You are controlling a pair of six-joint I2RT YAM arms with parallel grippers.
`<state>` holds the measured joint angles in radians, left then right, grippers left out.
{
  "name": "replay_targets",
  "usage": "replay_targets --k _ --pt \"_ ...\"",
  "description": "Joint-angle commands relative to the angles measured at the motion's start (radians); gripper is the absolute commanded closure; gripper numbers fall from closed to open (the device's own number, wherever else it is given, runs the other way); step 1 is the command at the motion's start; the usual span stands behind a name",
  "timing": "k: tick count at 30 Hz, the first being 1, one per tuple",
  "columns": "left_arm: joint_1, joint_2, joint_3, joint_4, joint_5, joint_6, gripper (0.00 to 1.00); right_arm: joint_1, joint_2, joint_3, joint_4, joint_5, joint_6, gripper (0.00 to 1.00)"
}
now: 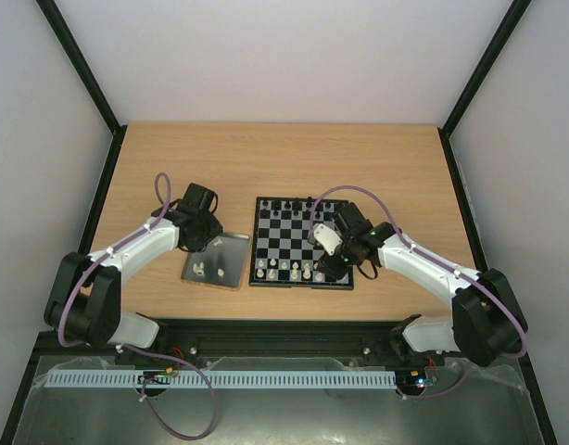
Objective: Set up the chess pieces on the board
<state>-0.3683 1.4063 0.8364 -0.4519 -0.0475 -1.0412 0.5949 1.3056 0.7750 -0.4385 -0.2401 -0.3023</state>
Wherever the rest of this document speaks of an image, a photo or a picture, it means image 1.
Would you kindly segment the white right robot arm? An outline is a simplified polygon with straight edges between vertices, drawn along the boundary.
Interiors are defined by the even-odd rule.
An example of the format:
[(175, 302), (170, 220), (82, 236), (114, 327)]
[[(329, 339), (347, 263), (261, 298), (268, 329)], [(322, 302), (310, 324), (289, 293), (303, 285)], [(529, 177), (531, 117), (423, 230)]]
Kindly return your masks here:
[(458, 352), (488, 366), (498, 357), (518, 359), (527, 349), (527, 325), (507, 277), (477, 271), (415, 243), (391, 222), (378, 225), (349, 203), (335, 213), (335, 226), (310, 226), (310, 241), (324, 253), (320, 273), (341, 279), (369, 262), (375, 271), (399, 273), (448, 305), (448, 316), (414, 314), (392, 329), (390, 346), (401, 362), (426, 352)]

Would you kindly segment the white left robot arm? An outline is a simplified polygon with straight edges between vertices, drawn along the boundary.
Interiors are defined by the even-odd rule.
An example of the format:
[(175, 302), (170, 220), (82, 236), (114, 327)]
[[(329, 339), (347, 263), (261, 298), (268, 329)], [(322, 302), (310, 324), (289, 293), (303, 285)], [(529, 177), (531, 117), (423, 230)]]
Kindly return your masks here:
[(191, 183), (182, 198), (165, 201), (116, 243), (88, 254), (66, 255), (44, 310), (44, 321), (56, 329), (58, 343), (65, 348), (153, 346), (161, 331), (159, 322), (124, 311), (122, 288), (149, 263), (174, 249), (203, 251), (222, 233), (215, 216), (218, 202), (214, 191)]

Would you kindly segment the black white chess board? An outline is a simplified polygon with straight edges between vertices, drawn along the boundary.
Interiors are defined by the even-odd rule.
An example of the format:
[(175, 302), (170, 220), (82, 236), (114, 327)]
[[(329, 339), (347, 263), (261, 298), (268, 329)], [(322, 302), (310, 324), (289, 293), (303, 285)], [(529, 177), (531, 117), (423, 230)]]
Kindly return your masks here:
[[(335, 229), (335, 211), (347, 204), (345, 200), (325, 199), (321, 201), (314, 213), (310, 212), (314, 202), (312, 197), (257, 197), (254, 233), (251, 250), (251, 265), (248, 283), (251, 286), (266, 287), (305, 287), (328, 290), (352, 290), (354, 288), (353, 273), (335, 280), (323, 275), (323, 280), (315, 280), (318, 260), (324, 250), (317, 244), (309, 242), (309, 231), (312, 223), (323, 223)], [(275, 278), (269, 279), (268, 261), (275, 259)], [(266, 267), (263, 279), (258, 279), (258, 260), (264, 260)], [(281, 262), (288, 262), (288, 269), (281, 270)], [(291, 280), (293, 261), (299, 263), (298, 279)], [(302, 278), (303, 266), (310, 262), (312, 277), (309, 281)]]

